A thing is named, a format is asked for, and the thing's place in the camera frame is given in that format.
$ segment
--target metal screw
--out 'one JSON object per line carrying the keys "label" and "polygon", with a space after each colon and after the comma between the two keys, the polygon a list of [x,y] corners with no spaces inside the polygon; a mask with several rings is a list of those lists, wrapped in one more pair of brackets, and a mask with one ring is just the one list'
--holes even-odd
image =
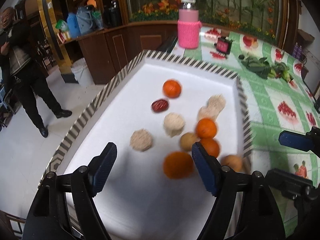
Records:
{"label": "metal screw", "polygon": [[306,194],[309,195],[309,194],[310,194],[310,191],[311,191],[310,186],[306,186],[305,191],[306,191]]}
{"label": "metal screw", "polygon": [[47,173],[47,178],[51,179],[54,177],[54,172],[53,171],[50,171]]}
{"label": "metal screw", "polygon": [[224,172],[230,171],[230,168],[229,168],[228,166],[222,166],[221,169],[222,169],[222,171],[224,171]]}
{"label": "metal screw", "polygon": [[80,166],[80,167],[78,168],[78,170],[79,170],[80,172],[85,172],[85,171],[87,171],[87,169],[88,169],[87,166]]}
{"label": "metal screw", "polygon": [[262,173],[260,171],[255,171],[253,174],[258,178],[262,177]]}

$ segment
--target tablecloth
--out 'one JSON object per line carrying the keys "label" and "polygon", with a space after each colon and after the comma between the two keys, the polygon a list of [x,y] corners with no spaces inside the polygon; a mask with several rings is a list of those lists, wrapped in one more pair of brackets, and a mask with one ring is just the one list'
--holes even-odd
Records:
{"label": "tablecloth", "polygon": [[[279,168],[311,179],[317,187],[320,183],[320,159],[311,151],[302,152],[285,147],[278,141],[279,133],[283,130],[305,134],[312,126],[320,125],[319,115],[313,106],[314,98],[301,77],[303,64],[267,42],[235,32],[229,35],[229,40],[233,41],[230,55],[226,59],[220,58],[214,47],[216,41],[206,34],[210,29],[201,28],[198,48],[183,49],[177,42],[172,53],[213,62],[239,74],[250,115],[252,151],[249,159],[252,171],[258,170],[265,175],[268,170]],[[294,77],[293,81],[287,83],[282,78],[265,80],[250,72],[238,59],[240,54],[248,53],[258,58],[267,57],[270,63],[286,63]],[[286,234],[289,235],[297,225],[297,210],[292,200],[282,197],[276,190],[273,190],[273,194]]]}

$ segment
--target floral wall mural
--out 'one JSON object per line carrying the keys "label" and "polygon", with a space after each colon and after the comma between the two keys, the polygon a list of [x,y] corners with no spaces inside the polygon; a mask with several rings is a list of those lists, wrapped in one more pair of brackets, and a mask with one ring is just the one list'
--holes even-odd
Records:
{"label": "floral wall mural", "polygon": [[[128,0],[131,21],[177,20],[181,0]],[[279,0],[196,0],[200,20],[276,43]]]}

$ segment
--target red date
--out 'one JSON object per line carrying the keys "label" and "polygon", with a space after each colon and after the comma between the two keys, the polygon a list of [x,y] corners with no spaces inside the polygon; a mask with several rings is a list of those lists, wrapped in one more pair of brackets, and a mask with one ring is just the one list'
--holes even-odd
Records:
{"label": "red date", "polygon": [[159,99],[157,101],[154,101],[151,105],[151,108],[155,113],[163,112],[167,110],[168,107],[169,107],[169,103],[167,100],[164,100],[164,99]]}

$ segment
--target man's hand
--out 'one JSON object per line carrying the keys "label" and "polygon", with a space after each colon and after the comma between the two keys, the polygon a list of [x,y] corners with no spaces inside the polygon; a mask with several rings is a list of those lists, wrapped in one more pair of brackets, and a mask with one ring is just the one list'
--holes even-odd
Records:
{"label": "man's hand", "polygon": [[6,42],[2,47],[1,47],[1,55],[6,56],[9,52],[10,49],[10,44],[9,42]]}

